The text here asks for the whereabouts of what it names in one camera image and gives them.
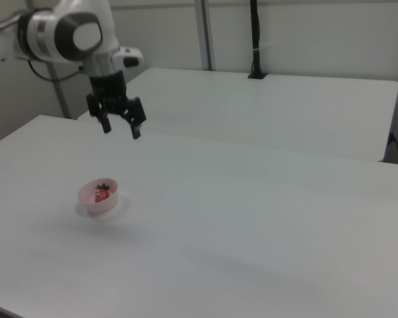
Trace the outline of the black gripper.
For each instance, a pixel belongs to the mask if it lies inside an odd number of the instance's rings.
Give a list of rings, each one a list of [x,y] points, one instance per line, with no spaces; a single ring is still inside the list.
[[[138,97],[127,98],[123,72],[118,71],[108,76],[91,76],[89,80],[92,92],[86,96],[86,101],[90,116],[98,120],[103,132],[107,134],[111,131],[108,112],[122,115],[130,125],[133,139],[137,140],[141,136],[140,128],[146,121],[146,115]]]

